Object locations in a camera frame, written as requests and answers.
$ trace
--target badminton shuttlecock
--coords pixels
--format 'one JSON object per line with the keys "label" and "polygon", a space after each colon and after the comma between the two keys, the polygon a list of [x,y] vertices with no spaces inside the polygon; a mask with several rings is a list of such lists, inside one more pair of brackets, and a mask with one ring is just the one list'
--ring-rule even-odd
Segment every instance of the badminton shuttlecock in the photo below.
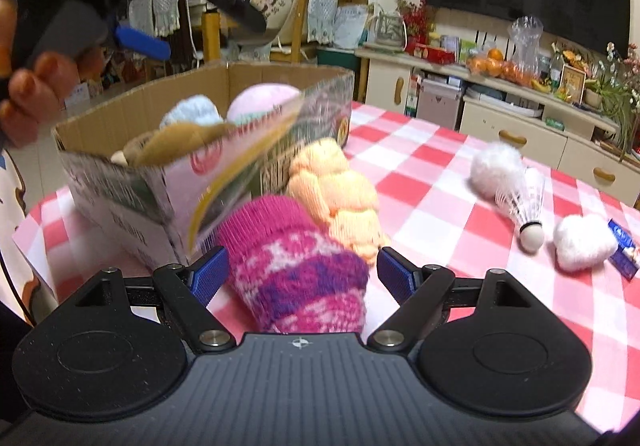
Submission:
{"label": "badminton shuttlecock", "polygon": [[502,142],[488,145],[471,161],[470,180],[486,199],[493,199],[500,187],[511,187],[522,179],[524,164],[516,148]]}
{"label": "badminton shuttlecock", "polygon": [[495,203],[518,228],[520,244],[530,253],[535,253],[545,242],[540,214],[542,213],[545,177],[535,168],[526,168],[522,177],[513,184],[498,187]]}

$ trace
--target drawer handle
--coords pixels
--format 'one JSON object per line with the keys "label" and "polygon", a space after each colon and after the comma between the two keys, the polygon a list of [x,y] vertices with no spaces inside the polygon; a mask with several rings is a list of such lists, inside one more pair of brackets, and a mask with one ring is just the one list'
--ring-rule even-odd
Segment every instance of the drawer handle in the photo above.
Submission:
{"label": "drawer handle", "polygon": [[500,137],[500,139],[505,139],[509,142],[513,142],[514,144],[519,144],[521,146],[524,146],[527,143],[526,137],[522,137],[520,135],[512,135],[507,130],[500,130],[498,132],[498,137]]}
{"label": "drawer handle", "polygon": [[616,176],[613,173],[604,171],[602,168],[594,168],[593,175],[607,182],[615,182]]}
{"label": "drawer handle", "polygon": [[398,77],[396,81],[396,95],[394,96],[394,103],[400,104],[402,102],[402,87],[404,87],[404,79]]}

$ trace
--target red checkered tablecloth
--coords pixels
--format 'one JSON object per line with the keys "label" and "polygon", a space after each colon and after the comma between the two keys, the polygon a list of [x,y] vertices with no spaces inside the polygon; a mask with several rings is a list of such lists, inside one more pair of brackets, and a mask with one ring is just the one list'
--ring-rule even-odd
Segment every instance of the red checkered tablecloth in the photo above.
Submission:
{"label": "red checkered tablecloth", "polygon": [[[354,104],[345,153],[351,168],[376,185],[382,227],[396,250],[417,265],[446,265],[461,276],[507,269],[555,312],[593,356],[593,376],[578,412],[601,430],[620,428],[640,408],[640,277],[626,281],[608,262],[565,275],[556,269],[550,239],[560,218],[597,213],[615,219],[640,241],[640,213],[527,161],[548,177],[543,226],[549,242],[536,256],[526,256],[518,249],[513,224],[468,187],[471,159],[484,146],[425,121]],[[60,301],[108,265],[126,275],[148,273],[78,213],[67,188],[44,199],[14,240]],[[368,335],[397,307],[375,270],[366,303]],[[236,338],[254,330],[252,317],[226,288],[209,309]]]}

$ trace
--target orange knitted toy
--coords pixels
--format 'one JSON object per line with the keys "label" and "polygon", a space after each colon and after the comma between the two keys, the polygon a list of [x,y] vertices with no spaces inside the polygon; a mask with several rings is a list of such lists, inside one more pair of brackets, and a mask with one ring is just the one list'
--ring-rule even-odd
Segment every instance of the orange knitted toy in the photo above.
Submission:
{"label": "orange knitted toy", "polygon": [[361,173],[349,169],[333,139],[310,144],[293,159],[287,193],[329,235],[373,265],[389,239],[378,220],[378,194]]}

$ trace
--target orange fruit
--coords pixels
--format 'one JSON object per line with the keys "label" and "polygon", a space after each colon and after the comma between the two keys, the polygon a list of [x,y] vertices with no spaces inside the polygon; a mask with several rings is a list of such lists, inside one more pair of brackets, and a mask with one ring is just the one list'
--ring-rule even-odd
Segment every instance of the orange fruit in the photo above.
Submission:
{"label": "orange fruit", "polygon": [[473,58],[467,63],[469,71],[472,74],[482,74],[486,72],[486,61],[484,58]]}
{"label": "orange fruit", "polygon": [[502,73],[502,62],[496,60],[486,60],[485,62],[486,72],[491,77],[498,77]]}
{"label": "orange fruit", "polygon": [[502,79],[511,80],[513,79],[515,67],[511,61],[505,61],[502,64]]}
{"label": "orange fruit", "polygon": [[518,73],[518,84],[520,86],[524,86],[525,88],[531,88],[531,79],[533,79],[533,74],[531,72],[520,70]]}
{"label": "orange fruit", "polygon": [[502,55],[502,52],[498,50],[498,48],[492,48],[491,50],[489,50],[487,57],[490,60],[504,61],[504,56]]}

